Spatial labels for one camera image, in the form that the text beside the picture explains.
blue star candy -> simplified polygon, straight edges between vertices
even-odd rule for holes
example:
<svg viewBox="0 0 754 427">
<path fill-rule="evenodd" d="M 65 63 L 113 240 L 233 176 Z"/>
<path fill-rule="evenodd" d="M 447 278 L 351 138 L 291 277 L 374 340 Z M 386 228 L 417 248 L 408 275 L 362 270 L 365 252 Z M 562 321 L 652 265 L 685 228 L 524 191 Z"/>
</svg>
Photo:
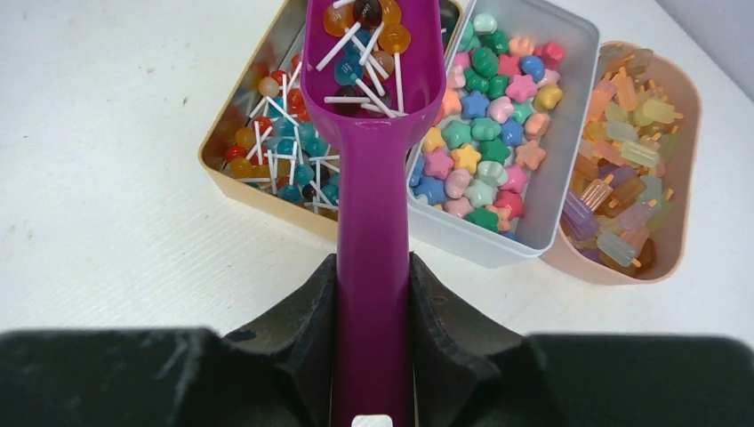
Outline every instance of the blue star candy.
<svg viewBox="0 0 754 427">
<path fill-rule="evenodd" d="M 490 106 L 490 100 L 480 91 L 474 91 L 470 95 L 461 98 L 461 106 L 461 118 L 467 120 L 482 118 L 487 115 L 487 107 Z"/>
<path fill-rule="evenodd" d="M 413 193 L 416 194 L 417 197 L 420 194 L 423 194 L 427 197 L 427 201 L 430 205 L 445 202 L 445 184 L 431 176 L 422 176 L 419 179 L 419 185 L 413 189 Z"/>
</svg>

pink star candy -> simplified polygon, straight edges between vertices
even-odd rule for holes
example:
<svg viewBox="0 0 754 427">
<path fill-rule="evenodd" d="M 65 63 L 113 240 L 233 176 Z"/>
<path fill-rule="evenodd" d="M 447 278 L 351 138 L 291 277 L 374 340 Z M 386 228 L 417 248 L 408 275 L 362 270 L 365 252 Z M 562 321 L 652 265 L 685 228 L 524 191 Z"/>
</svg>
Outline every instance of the pink star candy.
<svg viewBox="0 0 754 427">
<path fill-rule="evenodd" d="M 512 165 L 506 167 L 505 172 L 508 173 L 508 182 L 502 184 L 500 189 L 518 194 L 523 193 L 526 183 L 529 182 L 524 169 L 519 165 Z"/>
<path fill-rule="evenodd" d="M 510 210 L 505 207 L 495 207 L 493 205 L 485 206 L 485 209 L 497 215 L 497 230 L 498 231 L 510 231 L 513 227 L 510 225 L 508 218 L 510 217 Z"/>
<path fill-rule="evenodd" d="M 520 57 L 509 56 L 503 53 L 498 57 L 497 74 L 508 77 L 521 76 L 521 68 L 518 67 Z"/>
<path fill-rule="evenodd" d="M 549 85 L 550 83 L 557 83 L 560 80 L 560 73 L 552 69 L 544 70 L 544 77 L 537 82 L 537 87 Z"/>
<path fill-rule="evenodd" d="M 534 49 L 534 55 L 539 56 L 545 68 L 557 69 L 560 62 L 566 58 L 566 49 L 555 42 L 540 44 Z"/>
<path fill-rule="evenodd" d="M 519 216 L 524 216 L 524 214 L 526 213 L 526 208 L 524 207 L 524 199 L 521 198 L 520 194 L 514 193 L 512 191 L 501 191 L 498 194 L 497 200 L 495 200 L 495 203 L 493 203 L 493 205 L 498 209 L 508 209 L 508 212 L 510 212 L 510 214 L 508 215 L 509 220 L 516 219 Z"/>
<path fill-rule="evenodd" d="M 513 76 L 510 79 L 510 85 L 505 89 L 505 94 L 513 101 L 521 104 L 537 94 L 537 84 L 529 75 Z"/>
<path fill-rule="evenodd" d="M 458 52 L 453 56 L 453 65 L 460 65 L 461 68 L 471 68 L 471 55 L 468 52 Z"/>
<path fill-rule="evenodd" d="M 463 75 L 463 67 L 453 65 L 448 71 L 447 85 L 451 89 L 461 89 L 466 85 L 466 76 Z"/>
<path fill-rule="evenodd" d="M 534 113 L 527 118 L 524 124 L 524 131 L 526 132 L 526 138 L 528 140 L 536 140 L 541 138 L 549 127 L 549 114 L 547 113 Z"/>
<path fill-rule="evenodd" d="M 457 216 L 461 219 L 465 218 L 466 215 L 474 212 L 474 208 L 471 206 L 469 200 L 465 197 L 448 200 L 447 202 L 445 202 L 445 205 L 443 207 L 445 208 L 445 211 L 450 215 Z"/>
<path fill-rule="evenodd" d="M 490 102 L 490 106 L 487 107 L 487 116 L 502 125 L 513 114 L 513 110 L 513 103 L 510 98 L 502 96 Z"/>
<path fill-rule="evenodd" d="M 537 141 L 529 141 L 516 147 L 516 165 L 536 171 L 540 163 L 547 156 L 547 151 L 540 148 Z"/>
<path fill-rule="evenodd" d="M 461 114 L 461 97 L 453 89 L 445 89 L 445 95 L 443 95 L 443 115 L 445 117 L 452 116 L 454 114 Z"/>
<path fill-rule="evenodd" d="M 526 56 L 534 53 L 534 43 L 526 37 L 515 37 L 508 41 L 508 52 L 515 56 Z"/>
<path fill-rule="evenodd" d="M 445 149 L 436 149 L 424 155 L 424 174 L 444 180 L 453 169 L 453 160 L 445 153 Z"/>
</svg>

lollipop stick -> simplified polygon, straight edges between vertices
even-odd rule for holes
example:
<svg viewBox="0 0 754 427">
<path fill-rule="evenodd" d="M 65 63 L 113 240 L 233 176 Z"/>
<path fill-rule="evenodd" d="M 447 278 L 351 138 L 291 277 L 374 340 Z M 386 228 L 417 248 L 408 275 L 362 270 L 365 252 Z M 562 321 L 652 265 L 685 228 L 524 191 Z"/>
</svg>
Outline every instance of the lollipop stick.
<svg viewBox="0 0 754 427">
<path fill-rule="evenodd" d="M 403 108 L 403 77 L 400 72 L 400 53 L 393 53 L 393 59 L 396 62 L 396 89 L 398 92 L 398 111 L 405 113 Z"/>
<path fill-rule="evenodd" d="M 368 96 L 369 99 L 372 100 L 372 102 L 374 102 L 375 104 L 377 104 L 378 107 L 380 107 L 380 109 L 382 110 L 382 112 L 387 117 L 396 118 L 396 115 L 393 114 L 392 111 L 390 111 L 390 109 L 388 108 L 388 106 L 385 105 L 385 103 L 382 102 L 382 100 L 380 100 L 380 98 L 377 98 L 377 95 L 375 95 L 374 92 L 372 92 L 372 89 L 370 89 L 369 86 L 365 85 L 365 83 L 360 78 L 356 79 L 356 84 L 358 85 L 358 87 L 361 88 L 362 91 L 364 91 L 364 93 L 366 93 L 366 96 Z"/>
<path fill-rule="evenodd" d="M 333 49 L 328 52 L 325 57 L 317 64 L 315 69 L 317 71 L 322 71 L 324 67 L 327 67 L 327 64 L 330 63 L 331 60 L 335 57 L 335 55 L 343 48 L 343 46 L 346 45 L 350 41 L 351 38 L 354 38 L 354 35 L 358 31 L 358 29 L 361 28 L 361 23 L 357 22 L 351 27 L 346 34 L 341 37 L 340 40 L 338 40 L 338 43 L 333 46 Z"/>
<path fill-rule="evenodd" d="M 383 29 L 385 29 L 384 21 L 374 30 L 372 38 L 369 39 L 369 43 L 366 44 L 364 51 L 361 53 L 361 58 L 358 59 L 358 65 L 363 67 L 366 64 L 366 60 L 372 57 L 372 49 L 377 45 L 377 39 L 380 37 Z"/>
</svg>

white stick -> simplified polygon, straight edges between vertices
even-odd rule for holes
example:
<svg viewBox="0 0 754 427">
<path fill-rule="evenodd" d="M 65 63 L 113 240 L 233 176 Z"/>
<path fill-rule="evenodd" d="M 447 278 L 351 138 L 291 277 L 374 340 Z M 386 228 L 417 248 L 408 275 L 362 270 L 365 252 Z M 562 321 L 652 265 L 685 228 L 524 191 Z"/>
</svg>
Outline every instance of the white stick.
<svg viewBox="0 0 754 427">
<path fill-rule="evenodd" d="M 343 7 L 349 4 L 354 3 L 356 0 L 338 0 L 337 2 L 333 3 L 333 9 L 337 9 L 339 7 Z"/>
<path fill-rule="evenodd" d="M 359 52 L 364 52 L 366 50 L 366 47 L 363 43 L 361 43 L 361 40 L 359 40 L 358 37 L 354 37 L 351 41 L 356 45 L 356 48 Z M 373 56 L 369 57 L 369 63 L 372 64 L 372 66 L 377 70 L 378 73 L 380 73 L 380 76 L 382 76 L 382 78 L 390 77 L 390 74 L 385 71 L 385 68 L 383 68 L 382 65 L 380 65 L 380 63 L 377 62 L 377 60 Z"/>
<path fill-rule="evenodd" d="M 374 112 L 377 112 L 377 113 L 383 112 L 382 109 L 380 109 L 379 107 L 377 107 L 374 104 L 364 103 L 364 104 L 361 104 L 360 107 L 362 109 L 368 109 L 370 111 L 374 111 Z M 393 114 L 396 115 L 396 117 L 405 117 L 405 116 L 408 116 L 406 113 L 401 113 L 400 111 L 395 111 L 394 109 L 392 109 L 391 111 L 393 112 Z"/>
<path fill-rule="evenodd" d="M 361 104 L 369 101 L 366 96 L 325 96 L 325 104 Z"/>
<path fill-rule="evenodd" d="M 366 96 L 368 96 L 369 99 L 372 100 L 372 102 L 374 102 L 375 104 L 377 104 L 378 107 L 380 107 L 380 109 L 382 110 L 383 113 L 385 113 L 386 116 L 390 118 L 396 118 L 396 115 L 393 114 L 392 111 L 390 111 L 388 106 L 385 105 L 385 103 L 382 102 L 380 98 L 377 98 L 377 95 L 375 95 L 374 92 L 372 92 L 372 89 L 370 89 L 369 86 L 365 85 L 365 83 L 360 78 L 356 79 L 356 84 L 358 85 L 358 87 L 361 88 L 362 91 L 364 91 L 364 93 L 366 93 Z"/>
<path fill-rule="evenodd" d="M 366 63 L 366 74 L 369 75 L 369 78 L 372 80 L 372 83 L 374 83 L 374 88 L 377 89 L 377 93 L 380 96 L 385 96 L 385 88 L 382 87 L 382 83 L 380 83 L 380 79 L 377 78 L 377 74 L 374 73 L 374 67 L 372 67 L 372 64 L 369 62 Z"/>
<path fill-rule="evenodd" d="M 272 108 L 276 109 L 277 112 L 279 112 L 283 117 L 285 117 L 289 122 L 293 123 L 294 126 L 298 126 L 299 122 L 295 121 L 293 117 L 291 117 L 290 114 L 286 113 L 283 107 L 280 107 L 277 105 L 277 102 L 273 101 L 269 96 L 267 98 L 267 103 L 272 106 Z"/>
<path fill-rule="evenodd" d="M 398 111 L 405 113 L 403 108 L 403 78 L 400 73 L 400 53 L 395 52 L 393 59 L 396 62 L 396 87 L 398 92 Z"/>
<path fill-rule="evenodd" d="M 303 62 L 299 62 L 298 67 L 296 67 L 296 70 L 293 72 L 293 75 L 291 76 L 291 83 L 288 84 L 288 91 L 291 90 L 293 87 L 293 84 L 296 83 L 296 79 L 299 78 L 299 74 L 301 74 L 301 64 Z"/>
<path fill-rule="evenodd" d="M 364 64 L 366 64 L 366 60 L 372 56 L 372 49 L 377 45 L 377 38 L 380 37 L 383 29 L 385 29 L 385 21 L 383 21 L 372 33 L 372 38 L 369 39 L 364 51 L 361 53 L 361 58 L 358 59 L 358 65 L 363 67 Z"/>
<path fill-rule="evenodd" d="M 325 57 L 317 64 L 315 69 L 317 71 L 322 71 L 322 68 L 327 67 L 327 64 L 330 63 L 331 60 L 335 57 L 335 55 L 341 51 L 343 46 L 348 43 L 351 38 L 354 38 L 354 34 L 358 31 L 358 29 L 361 28 L 361 22 L 357 22 L 351 27 L 343 37 L 341 37 L 340 40 L 338 40 L 338 43 L 333 46 L 333 49 L 330 49 L 330 52 L 328 52 Z"/>
</svg>

green candy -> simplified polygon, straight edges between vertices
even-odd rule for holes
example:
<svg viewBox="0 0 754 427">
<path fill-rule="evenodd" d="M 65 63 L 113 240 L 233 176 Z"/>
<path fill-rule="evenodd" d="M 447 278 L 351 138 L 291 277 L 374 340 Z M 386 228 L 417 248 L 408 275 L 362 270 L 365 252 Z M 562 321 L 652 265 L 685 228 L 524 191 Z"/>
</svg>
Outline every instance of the green candy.
<svg viewBox="0 0 754 427">
<path fill-rule="evenodd" d="M 490 82 L 486 78 L 480 76 L 473 68 L 466 68 L 463 71 L 463 76 L 466 77 L 466 85 L 463 87 L 468 93 L 474 91 L 487 93 L 490 89 Z"/>
<path fill-rule="evenodd" d="M 491 78 L 497 76 L 499 60 L 492 49 L 483 47 L 471 53 L 471 65 L 483 77 Z"/>
<path fill-rule="evenodd" d="M 482 153 L 483 162 L 497 162 L 503 165 L 505 164 L 505 160 L 510 157 L 510 149 L 502 143 L 500 138 L 480 142 L 479 151 Z"/>
<path fill-rule="evenodd" d="M 487 98 L 496 100 L 505 95 L 505 90 L 508 89 L 508 76 L 495 76 L 490 79 L 490 89 L 487 91 Z"/>
<path fill-rule="evenodd" d="M 492 34 L 485 34 L 479 37 L 482 45 L 489 47 L 496 55 L 502 55 L 508 51 L 508 36 L 499 29 Z"/>
<path fill-rule="evenodd" d="M 477 141 L 491 141 L 500 136 L 502 126 L 490 117 L 475 118 L 471 122 L 471 137 Z"/>
<path fill-rule="evenodd" d="M 476 224 L 483 229 L 488 229 L 493 233 L 497 232 L 497 213 L 490 212 L 484 207 L 478 208 L 476 211 L 466 215 L 466 221 Z"/>
</svg>

